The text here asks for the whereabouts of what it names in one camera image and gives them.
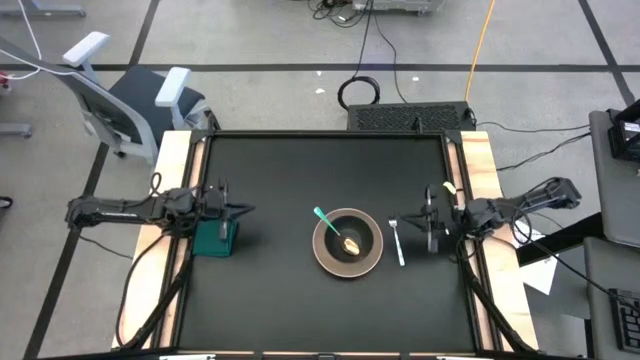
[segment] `floor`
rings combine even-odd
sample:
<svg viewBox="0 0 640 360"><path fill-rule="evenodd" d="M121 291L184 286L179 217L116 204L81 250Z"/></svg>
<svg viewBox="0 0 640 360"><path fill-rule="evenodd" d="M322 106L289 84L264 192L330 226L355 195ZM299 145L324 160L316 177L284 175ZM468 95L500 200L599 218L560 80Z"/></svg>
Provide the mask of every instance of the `floor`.
<svg viewBox="0 0 640 360"><path fill-rule="evenodd" d="M15 2L0 0L1 5ZM346 126L347 114L335 93L356 68L366 21L341 29L327 20L313 20L306 1L292 0L49 2L79 3L88 15L32 20L44 59L59 63L62 54L90 31L107 33L111 41L93 59L105 87L128 65L145 64L163 72L182 64L194 70L189 86L206 95L224 128ZM381 29L398 51L398 85L408 101L463 99L468 64L488 4L489 0L448 0L424 17L378 15ZM635 21L639 11L636 0L498 1L471 91L470 105L478 120L526 129L572 127L585 125L592 110L623 108L632 94L640 94L640 23ZM33 49L21 19L0 18L0 34ZM374 24L363 63L379 64L376 71L365 65L369 70L362 73L380 83L381 102L400 102L391 71L393 53ZM20 75L28 69L0 54L0 70ZM372 91L360 84L345 93L347 103L365 103L372 97ZM25 352L65 244L66 204L82 193L94 163L98 142L84 132L78 110L73 95L47 74L16 81L13 92L0 97L0 121L34 126L28 140L0 139L0 164L6 169L0 176L0 193L16 200L0 219L3 359L21 358ZM481 129L490 134L498 167L581 133L520 134L491 125ZM141 159L109 155L95 194L141 197L149 174ZM599 209L589 138L499 176L505 196L551 176L571 178L583 203L572 211L546 212L563 225ZM555 230L544 219L535 218L534 224L544 232ZM137 232L134 226L101 225L83 234L132 254ZM109 349L129 265L94 245L78 245L39 356ZM534 322L543 349L581 353L575 318L564 321L536 313ZM558 331L569 337L567 341L557 340Z"/></svg>

